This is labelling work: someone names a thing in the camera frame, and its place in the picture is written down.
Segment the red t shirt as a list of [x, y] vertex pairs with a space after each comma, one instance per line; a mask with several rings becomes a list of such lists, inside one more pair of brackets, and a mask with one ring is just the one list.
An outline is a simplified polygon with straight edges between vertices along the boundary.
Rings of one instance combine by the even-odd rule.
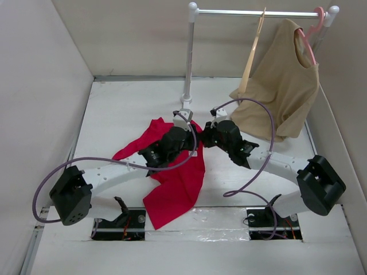
[[[161, 117], [153, 119], [142, 136], [115, 153], [113, 160], [123, 160], [160, 140], [172, 126], [173, 123]], [[191, 210], [198, 199], [204, 175], [203, 145], [199, 143], [196, 153], [185, 164], [151, 176], [159, 186], [143, 199], [143, 204], [155, 230]]]

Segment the beige plastic hanger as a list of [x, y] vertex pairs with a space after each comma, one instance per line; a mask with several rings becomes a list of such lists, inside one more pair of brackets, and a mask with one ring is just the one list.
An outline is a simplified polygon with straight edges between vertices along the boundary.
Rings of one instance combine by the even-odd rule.
[[261, 14], [261, 17], [259, 19], [259, 24], [257, 26], [256, 35], [255, 35], [255, 38], [254, 38], [254, 41], [253, 41], [253, 44], [252, 44], [252, 47], [251, 47], [251, 51], [250, 51], [250, 54], [249, 54], [249, 57], [248, 57], [248, 60], [247, 60], [247, 63], [246, 63], [246, 66], [245, 66], [245, 69], [244, 69], [244, 72], [243, 72], [243, 76], [241, 78], [241, 82], [240, 82], [240, 85], [239, 85], [239, 92], [240, 93], [244, 93], [246, 88], [247, 88], [249, 75], [250, 75], [250, 72], [251, 72], [251, 69], [252, 69], [252, 64], [253, 64], [253, 60], [254, 60], [255, 53], [256, 53], [257, 44], [259, 42], [261, 29], [263, 27], [265, 12], [266, 12], [266, 7], [264, 8], [264, 10]]

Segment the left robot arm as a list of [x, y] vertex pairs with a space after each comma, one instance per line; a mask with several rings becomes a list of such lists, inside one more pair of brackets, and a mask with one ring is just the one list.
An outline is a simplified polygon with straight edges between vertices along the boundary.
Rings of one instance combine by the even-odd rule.
[[92, 198], [109, 188], [183, 166], [193, 153], [176, 165], [170, 164], [182, 151], [192, 152], [198, 144], [194, 125], [191, 125], [191, 130], [173, 126], [161, 139], [125, 160], [106, 159], [110, 164], [85, 171], [77, 166], [68, 167], [49, 193], [61, 223], [70, 226], [87, 217], [92, 208]]

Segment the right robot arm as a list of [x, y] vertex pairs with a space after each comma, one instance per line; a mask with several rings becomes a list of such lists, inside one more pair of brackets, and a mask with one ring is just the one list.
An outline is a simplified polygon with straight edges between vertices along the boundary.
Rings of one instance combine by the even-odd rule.
[[260, 149], [257, 143], [244, 140], [230, 120], [206, 123], [199, 137], [204, 147], [222, 149], [238, 166], [263, 170], [298, 186], [298, 191], [276, 195], [270, 201], [272, 207], [266, 209], [265, 219], [271, 225], [306, 211], [327, 216], [346, 191], [346, 185], [323, 156], [299, 159]]

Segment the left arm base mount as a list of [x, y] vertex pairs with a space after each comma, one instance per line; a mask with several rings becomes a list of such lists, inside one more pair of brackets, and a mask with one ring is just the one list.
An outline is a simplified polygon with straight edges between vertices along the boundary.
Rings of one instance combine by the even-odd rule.
[[113, 220], [96, 218], [90, 238], [94, 241], [144, 241], [145, 209], [129, 209], [121, 197], [114, 197], [120, 214]]

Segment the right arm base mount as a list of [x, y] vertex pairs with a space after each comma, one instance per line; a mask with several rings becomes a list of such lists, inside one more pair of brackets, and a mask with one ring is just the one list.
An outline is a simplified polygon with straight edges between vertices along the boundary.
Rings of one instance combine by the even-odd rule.
[[281, 218], [273, 216], [268, 206], [246, 208], [247, 216], [243, 224], [248, 226], [251, 241], [265, 240], [302, 240], [299, 219], [296, 214]]

